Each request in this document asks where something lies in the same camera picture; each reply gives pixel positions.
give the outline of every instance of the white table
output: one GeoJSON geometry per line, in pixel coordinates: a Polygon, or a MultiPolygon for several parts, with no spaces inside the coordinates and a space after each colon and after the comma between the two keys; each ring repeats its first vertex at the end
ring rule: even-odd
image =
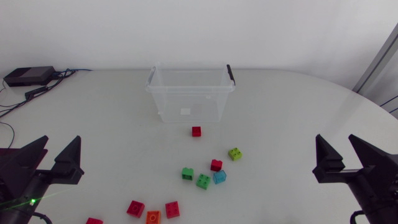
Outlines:
{"type": "MultiPolygon", "coordinates": [[[[162,223],[348,223],[359,210],[345,184],[318,184],[315,136],[320,133],[360,168],[348,141],[355,134],[397,154],[398,121],[383,109],[333,83],[292,72],[233,70],[220,123],[163,123],[144,90],[148,70],[78,72],[50,93],[1,121],[16,130],[13,147],[47,135],[49,149],[39,169],[50,169],[58,153],[82,138],[78,185],[51,185],[37,212],[54,223],[145,223],[146,212],[161,210],[162,223]],[[200,125],[202,137],[191,137],[200,125]],[[243,158],[232,161],[228,150],[243,158]],[[221,159],[226,182],[207,190],[195,185],[212,176],[210,162],[221,159]],[[182,180],[183,167],[195,170],[182,180]],[[131,200],[144,202],[143,216],[126,214],[131,200]],[[165,217],[165,203],[177,200],[181,216],[165,217]]],[[[1,104],[24,99],[36,87],[8,88],[1,104]]],[[[0,147],[11,132],[0,126],[0,147]]],[[[362,216],[358,223],[367,223],[362,216]]],[[[30,223],[43,223],[32,218],[30,223]]]]}

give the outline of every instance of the blue lego brick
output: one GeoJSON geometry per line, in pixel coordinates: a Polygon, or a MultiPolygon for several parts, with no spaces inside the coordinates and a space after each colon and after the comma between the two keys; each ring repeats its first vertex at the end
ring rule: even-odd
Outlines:
{"type": "Polygon", "coordinates": [[[219,184],[224,182],[226,179],[226,174],[223,170],[218,171],[217,173],[213,174],[213,180],[215,184],[219,184]]]}

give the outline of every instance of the cable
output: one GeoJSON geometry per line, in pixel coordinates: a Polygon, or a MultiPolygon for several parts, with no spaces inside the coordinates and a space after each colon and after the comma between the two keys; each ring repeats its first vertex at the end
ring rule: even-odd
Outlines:
{"type": "Polygon", "coordinates": [[[14,131],[14,128],[12,128],[12,126],[9,125],[9,124],[7,124],[7,123],[1,122],[1,121],[0,121],[0,123],[5,124],[5,125],[8,125],[8,126],[11,128],[11,130],[12,130],[12,140],[11,140],[10,145],[7,147],[7,149],[10,149],[12,143],[14,142],[14,138],[15,138],[15,131],[14,131]]]}
{"type": "Polygon", "coordinates": [[[355,217],[357,217],[358,215],[364,215],[365,213],[360,210],[360,211],[356,211],[351,215],[351,218],[349,218],[349,224],[356,224],[355,221],[355,217]]]}
{"type": "Polygon", "coordinates": [[[70,77],[71,75],[73,75],[74,73],[76,73],[79,70],[92,71],[90,69],[84,69],[84,68],[82,68],[82,69],[69,69],[68,68],[68,69],[66,69],[65,71],[62,71],[62,72],[54,72],[53,77],[58,77],[59,79],[52,86],[48,86],[47,90],[45,90],[45,91],[43,91],[43,92],[41,92],[41,93],[39,93],[37,95],[32,94],[29,97],[27,97],[27,99],[25,101],[22,101],[20,103],[16,103],[14,105],[8,105],[8,106],[0,105],[0,106],[3,106],[3,107],[12,107],[12,108],[0,111],[0,113],[3,113],[3,114],[0,114],[0,118],[3,118],[5,115],[10,113],[11,111],[13,111],[13,110],[25,105],[27,102],[33,100],[34,98],[37,98],[37,97],[39,97],[39,96],[41,96],[43,94],[46,94],[47,92],[52,90],[54,87],[56,87],[59,83],[61,83],[62,80],[64,80],[65,78],[70,77]]]}
{"type": "Polygon", "coordinates": [[[6,86],[4,85],[4,80],[2,80],[2,89],[0,90],[0,93],[6,89],[6,86]]]}
{"type": "Polygon", "coordinates": [[[389,101],[387,101],[387,102],[385,102],[385,103],[383,103],[382,105],[380,105],[380,106],[384,106],[384,105],[386,105],[388,102],[390,102],[391,100],[393,100],[393,99],[395,99],[395,98],[397,98],[398,96],[396,96],[396,97],[393,97],[392,99],[390,99],[389,101]]]}
{"type": "Polygon", "coordinates": [[[39,212],[34,212],[32,216],[36,216],[39,217],[40,219],[43,219],[46,222],[46,224],[52,224],[50,218],[44,214],[41,214],[39,212]]]}
{"type": "Polygon", "coordinates": [[[394,111],[396,111],[396,110],[398,110],[398,108],[393,109],[393,110],[390,111],[389,113],[392,113],[392,112],[394,112],[394,111]]]}

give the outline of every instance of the lime green lego brick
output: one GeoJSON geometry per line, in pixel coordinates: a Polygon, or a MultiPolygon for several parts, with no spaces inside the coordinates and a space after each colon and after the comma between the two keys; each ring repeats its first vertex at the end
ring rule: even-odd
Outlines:
{"type": "Polygon", "coordinates": [[[206,176],[205,174],[200,174],[197,180],[197,186],[207,190],[207,187],[210,184],[210,177],[206,176]]]}
{"type": "Polygon", "coordinates": [[[230,158],[235,161],[238,160],[240,158],[242,158],[243,153],[241,151],[239,151],[238,148],[234,148],[228,151],[228,155],[230,156],[230,158]]]}
{"type": "Polygon", "coordinates": [[[193,180],[193,169],[184,167],[182,169],[182,179],[193,180]]]}

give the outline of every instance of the toy block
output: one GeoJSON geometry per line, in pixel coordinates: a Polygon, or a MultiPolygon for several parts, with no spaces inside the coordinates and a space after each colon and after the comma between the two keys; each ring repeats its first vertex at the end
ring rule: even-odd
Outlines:
{"type": "Polygon", "coordinates": [[[226,174],[223,170],[213,174],[213,180],[215,184],[219,184],[224,182],[226,179],[226,174]]]}
{"type": "Polygon", "coordinates": [[[201,136],[201,128],[192,127],[192,137],[200,137],[200,136],[201,136]]]}
{"type": "Polygon", "coordinates": [[[144,211],[145,205],[141,202],[131,201],[130,206],[127,210],[127,214],[134,217],[140,218],[142,211],[144,211]]]}
{"type": "Polygon", "coordinates": [[[160,224],[160,211],[148,211],[146,224],[160,224]]]}
{"type": "Polygon", "coordinates": [[[103,224],[101,220],[95,218],[88,218],[86,224],[103,224]]]}
{"type": "Polygon", "coordinates": [[[207,190],[207,187],[210,184],[210,177],[205,174],[200,174],[197,180],[197,186],[207,190]]]}
{"type": "Polygon", "coordinates": [[[182,169],[182,179],[193,180],[193,169],[184,167],[182,169]]]}
{"type": "Polygon", "coordinates": [[[220,171],[222,166],[223,166],[223,161],[218,161],[218,160],[213,159],[211,161],[210,169],[212,171],[220,171]]]}
{"type": "Polygon", "coordinates": [[[166,204],[166,216],[167,218],[174,218],[180,216],[180,210],[178,209],[177,201],[166,204]]]}
{"type": "Polygon", "coordinates": [[[235,161],[238,160],[240,158],[242,158],[243,153],[241,151],[239,151],[238,148],[234,148],[228,151],[228,155],[230,156],[230,158],[235,161]]]}

